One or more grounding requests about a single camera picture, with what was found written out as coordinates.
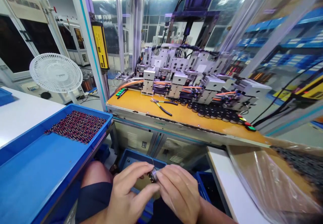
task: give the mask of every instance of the hand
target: hand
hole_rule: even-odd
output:
[[[160,195],[184,224],[195,224],[200,212],[198,182],[178,165],[157,172]]]
[[[133,224],[137,222],[147,202],[160,187],[158,184],[149,184],[138,195],[130,189],[138,178],[153,168],[153,165],[146,162],[135,162],[114,177],[106,223]]]

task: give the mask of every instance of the white electric fan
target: white electric fan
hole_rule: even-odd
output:
[[[70,58],[55,53],[36,56],[29,65],[30,75],[42,88],[54,93],[68,93],[74,104],[73,93],[83,80],[81,69]]]

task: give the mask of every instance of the pliers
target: pliers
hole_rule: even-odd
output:
[[[151,99],[151,102],[154,102],[155,104],[158,105],[158,107],[164,111],[166,114],[168,114],[169,116],[173,116],[171,113],[169,113],[168,111],[166,111],[163,107],[160,106],[159,103],[169,103],[169,104],[173,104],[173,105],[178,105],[178,103],[174,103],[174,102],[170,102],[170,101],[158,101],[158,100],[155,100],[155,99]]]

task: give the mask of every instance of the white table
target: white table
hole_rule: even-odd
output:
[[[232,218],[239,224],[269,224],[244,188],[227,152],[208,148],[208,157],[212,164],[212,173],[219,180],[223,195],[230,209]]]
[[[0,148],[65,107],[10,88],[15,101],[0,106]]]

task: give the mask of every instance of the transparent plastic sheet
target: transparent plastic sheet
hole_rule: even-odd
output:
[[[281,147],[310,150],[283,141]],[[323,209],[315,201],[313,186],[294,172],[272,149],[228,146],[230,159],[245,189],[271,223],[320,223]]]

